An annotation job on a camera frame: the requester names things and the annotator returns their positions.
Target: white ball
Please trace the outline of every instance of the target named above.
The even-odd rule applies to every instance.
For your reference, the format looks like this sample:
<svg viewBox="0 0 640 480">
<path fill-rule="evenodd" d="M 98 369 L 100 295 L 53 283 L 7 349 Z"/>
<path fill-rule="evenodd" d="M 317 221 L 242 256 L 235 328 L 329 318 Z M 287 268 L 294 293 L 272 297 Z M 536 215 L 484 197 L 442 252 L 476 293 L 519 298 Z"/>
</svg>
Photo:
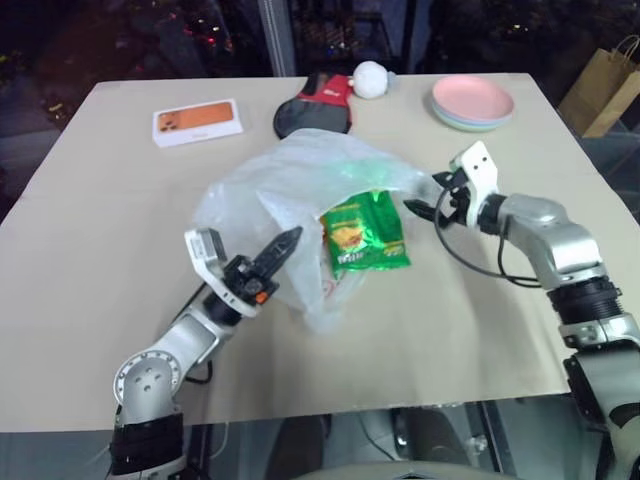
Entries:
<svg viewBox="0 0 640 480">
<path fill-rule="evenodd" d="M 380 64 L 362 62 L 353 71 L 353 91 L 359 97 L 371 99 L 381 97 L 389 87 L 389 73 Z"/>
</svg>

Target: pink plate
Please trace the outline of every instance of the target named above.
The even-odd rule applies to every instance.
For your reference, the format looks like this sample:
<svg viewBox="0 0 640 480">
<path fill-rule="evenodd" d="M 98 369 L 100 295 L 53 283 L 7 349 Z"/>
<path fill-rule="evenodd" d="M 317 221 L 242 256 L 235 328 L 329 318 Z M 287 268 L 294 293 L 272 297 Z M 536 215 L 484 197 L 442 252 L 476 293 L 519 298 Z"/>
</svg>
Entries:
<svg viewBox="0 0 640 480">
<path fill-rule="evenodd" d="M 499 121 L 513 112 L 513 99 L 495 83 L 472 75 L 451 75 L 433 86 L 438 106 L 472 122 Z"/>
</svg>

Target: stacked plates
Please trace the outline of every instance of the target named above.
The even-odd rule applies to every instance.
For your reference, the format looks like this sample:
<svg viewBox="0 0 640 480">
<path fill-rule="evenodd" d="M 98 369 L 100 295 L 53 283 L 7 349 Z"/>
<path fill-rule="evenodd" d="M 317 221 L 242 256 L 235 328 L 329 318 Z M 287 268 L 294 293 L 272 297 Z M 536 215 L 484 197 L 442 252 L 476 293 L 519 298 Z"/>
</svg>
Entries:
<svg viewBox="0 0 640 480">
<path fill-rule="evenodd" d="M 487 132 L 511 119 L 513 98 L 485 78 L 452 75 L 434 85 L 432 107 L 436 116 L 453 128 Z"/>
</svg>

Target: paper bag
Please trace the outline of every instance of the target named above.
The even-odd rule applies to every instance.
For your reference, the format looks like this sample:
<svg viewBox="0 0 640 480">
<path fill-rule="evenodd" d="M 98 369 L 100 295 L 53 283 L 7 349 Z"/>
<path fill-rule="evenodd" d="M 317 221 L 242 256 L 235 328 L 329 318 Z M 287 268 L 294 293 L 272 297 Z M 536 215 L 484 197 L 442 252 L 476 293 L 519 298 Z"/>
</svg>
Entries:
<svg viewBox="0 0 640 480">
<path fill-rule="evenodd" d="M 640 37 L 631 35 L 611 52 L 599 48 L 560 102 L 560 114 L 579 135 L 602 137 L 640 93 L 640 72 L 631 61 L 638 45 Z"/>
</svg>

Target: robotic arm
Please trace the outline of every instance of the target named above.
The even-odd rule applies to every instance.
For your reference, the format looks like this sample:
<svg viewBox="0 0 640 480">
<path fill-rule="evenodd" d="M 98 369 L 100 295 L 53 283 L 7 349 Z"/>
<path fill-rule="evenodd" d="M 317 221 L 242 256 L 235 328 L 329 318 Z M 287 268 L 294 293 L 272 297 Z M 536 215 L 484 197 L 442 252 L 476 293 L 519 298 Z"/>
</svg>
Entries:
<svg viewBox="0 0 640 480">
<path fill-rule="evenodd" d="M 615 463 L 608 478 L 640 478 L 640 330 L 620 308 L 621 292 L 609 280 L 595 240 L 556 202 L 500 195 L 497 169 L 482 142 L 450 166 L 451 172 L 435 176 L 444 187 L 435 208 L 420 200 L 405 202 L 407 207 L 433 221 L 437 231 L 457 222 L 499 235 L 527 256 L 536 279 L 507 275 L 500 260 L 500 273 L 474 269 L 510 281 L 537 280 L 537 285 L 518 284 L 547 292 L 565 344 L 577 350 L 564 362 L 575 400 L 587 418 L 605 423 L 611 435 Z M 445 218 L 440 208 L 447 193 L 456 210 Z"/>
<path fill-rule="evenodd" d="M 291 256 L 301 233 L 301 227 L 283 232 L 254 260 L 237 256 L 226 265 L 216 231 L 185 234 L 191 261 L 205 285 L 155 344 L 133 355 L 116 373 L 118 407 L 109 478 L 185 478 L 182 413 L 173 397 L 187 373 L 210 361 L 238 322 L 255 317 L 277 290 L 271 277 Z"/>
</svg>

